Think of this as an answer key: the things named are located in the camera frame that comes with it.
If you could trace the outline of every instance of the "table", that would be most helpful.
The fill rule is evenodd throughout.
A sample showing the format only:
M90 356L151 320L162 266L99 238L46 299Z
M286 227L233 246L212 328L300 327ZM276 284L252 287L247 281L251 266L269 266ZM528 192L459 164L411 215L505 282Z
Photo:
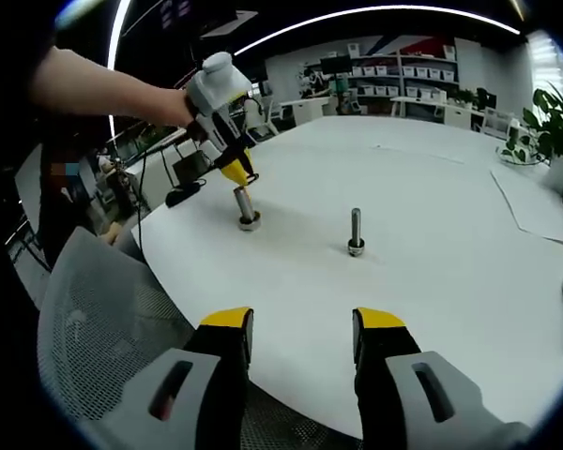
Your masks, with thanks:
M459 111L462 113L470 113L471 115L476 115L477 117L484 116L483 112L473 109L463 108L457 105L450 105L448 103L443 103L437 100L423 100L421 98L414 98L414 97L393 97L390 101L394 103L392 105L392 117L396 117L399 103L414 103L418 105L435 106L436 108L444 108L444 109Z
M323 107L331 97L303 98L302 100L284 101L280 106L291 106L297 127L323 117Z
M251 380L331 428L361 436L356 307L399 316L492 413L533 426L563 385L563 246L516 227L489 171L499 144L413 120L318 119L252 150L257 232L237 228L234 185L212 172L143 220L145 257L194 326L253 307Z

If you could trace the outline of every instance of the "white paper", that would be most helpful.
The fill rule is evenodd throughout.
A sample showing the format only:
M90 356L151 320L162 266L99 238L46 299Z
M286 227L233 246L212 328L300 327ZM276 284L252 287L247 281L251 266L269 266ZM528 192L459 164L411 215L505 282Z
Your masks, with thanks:
M563 244L563 199L512 169L491 169L520 230Z

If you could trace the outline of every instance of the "wall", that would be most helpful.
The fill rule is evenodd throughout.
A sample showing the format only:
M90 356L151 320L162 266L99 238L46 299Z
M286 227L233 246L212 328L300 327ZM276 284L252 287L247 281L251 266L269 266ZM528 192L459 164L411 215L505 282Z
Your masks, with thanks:
M345 40L335 40L324 44L314 45L286 54L273 56L265 61L266 74L269 85L276 101L297 100L300 98L300 86L297 75L304 64L317 63L329 52L348 54L348 44L357 42L361 54L365 54L380 36L356 37ZM384 53L395 52L402 47L418 42L425 37L400 36L393 39L384 47Z
M482 47L477 42L466 39L454 39L457 49L459 87L476 92L479 87L486 87L484 81L484 58Z
M496 94L496 108L521 117L532 107L532 67L526 45L507 53L482 49L485 88Z

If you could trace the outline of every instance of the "window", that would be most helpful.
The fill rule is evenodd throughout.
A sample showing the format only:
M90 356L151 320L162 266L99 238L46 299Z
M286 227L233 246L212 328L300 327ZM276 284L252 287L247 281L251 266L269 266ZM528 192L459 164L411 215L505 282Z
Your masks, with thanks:
M563 52L543 31L529 35L527 42L534 90L552 92L552 84L563 96Z

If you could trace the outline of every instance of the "metal peg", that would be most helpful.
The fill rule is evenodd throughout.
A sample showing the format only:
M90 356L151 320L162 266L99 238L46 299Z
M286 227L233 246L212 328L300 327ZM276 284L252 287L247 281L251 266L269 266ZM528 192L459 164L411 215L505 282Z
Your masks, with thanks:
M252 208L251 198L244 187L234 189L237 205L242 216L239 219L238 227L244 232L252 232L261 225L261 214Z
M352 237L348 241L348 254L350 256L359 256L365 250L365 241L360 237L360 209L353 209L351 223Z

